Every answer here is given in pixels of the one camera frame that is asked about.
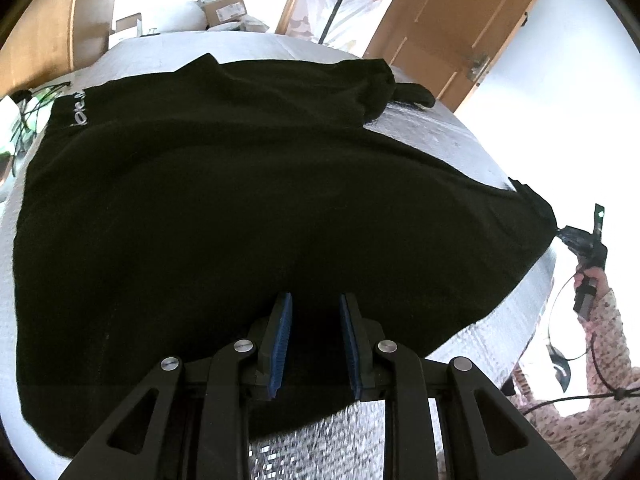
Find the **wooden door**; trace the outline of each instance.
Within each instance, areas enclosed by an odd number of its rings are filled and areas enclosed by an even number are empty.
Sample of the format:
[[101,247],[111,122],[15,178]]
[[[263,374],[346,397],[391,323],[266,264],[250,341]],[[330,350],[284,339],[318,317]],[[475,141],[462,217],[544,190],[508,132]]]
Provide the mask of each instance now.
[[393,0],[364,57],[401,68],[455,111],[535,1]]
[[107,52],[114,0],[32,0],[0,48],[0,96],[34,88]]

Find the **cardboard box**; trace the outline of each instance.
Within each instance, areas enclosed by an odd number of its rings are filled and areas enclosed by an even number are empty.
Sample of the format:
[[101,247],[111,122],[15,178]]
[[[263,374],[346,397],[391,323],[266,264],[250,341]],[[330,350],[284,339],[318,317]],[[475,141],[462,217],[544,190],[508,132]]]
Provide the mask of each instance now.
[[122,40],[140,36],[142,36],[142,14],[139,12],[116,21],[116,30],[109,36],[109,49]]
[[207,17],[209,27],[237,22],[246,15],[244,0],[198,0]]
[[126,28],[136,27],[140,30],[139,36],[142,36],[142,13],[132,14],[126,18],[116,21],[116,32],[122,32]]

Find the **person's hand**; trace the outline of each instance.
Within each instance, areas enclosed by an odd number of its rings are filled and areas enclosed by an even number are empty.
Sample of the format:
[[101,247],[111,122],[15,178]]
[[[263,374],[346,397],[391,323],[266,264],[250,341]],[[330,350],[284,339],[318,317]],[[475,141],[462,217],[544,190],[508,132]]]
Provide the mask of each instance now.
[[575,270],[576,273],[574,276],[574,290],[582,284],[582,280],[585,276],[587,276],[588,278],[594,278],[596,280],[596,303],[604,298],[606,293],[611,290],[609,288],[607,275],[600,267],[591,267],[591,269],[584,269],[583,271],[580,271],[580,266],[577,266]]

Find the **handheld device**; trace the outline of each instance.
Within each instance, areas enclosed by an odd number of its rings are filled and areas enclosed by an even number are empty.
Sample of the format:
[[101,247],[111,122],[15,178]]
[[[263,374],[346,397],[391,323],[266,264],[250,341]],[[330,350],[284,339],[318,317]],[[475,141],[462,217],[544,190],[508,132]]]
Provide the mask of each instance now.
[[[608,249],[602,243],[603,221],[604,208],[600,204],[596,204],[593,211],[592,233],[571,226],[566,226],[558,231],[558,238],[578,257],[578,264],[583,270],[590,267],[600,267],[604,270],[607,263]],[[575,290],[574,302],[574,311],[585,321],[590,319],[595,297],[596,280],[585,276],[582,284]]]

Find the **metal screw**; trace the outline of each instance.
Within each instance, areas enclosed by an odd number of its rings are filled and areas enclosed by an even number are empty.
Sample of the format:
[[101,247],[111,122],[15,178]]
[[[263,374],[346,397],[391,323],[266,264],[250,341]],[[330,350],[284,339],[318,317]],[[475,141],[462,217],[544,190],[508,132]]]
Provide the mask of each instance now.
[[234,343],[236,352],[248,352],[254,347],[254,344],[248,339],[239,339]]
[[466,357],[456,357],[453,359],[453,367],[461,372],[468,372],[473,367],[473,363]]
[[385,354],[392,354],[398,350],[398,345],[391,339],[383,339],[378,343],[378,349]]
[[162,370],[170,372],[171,370],[175,370],[179,364],[180,361],[177,357],[167,357],[165,359],[162,359],[160,367],[162,368]]

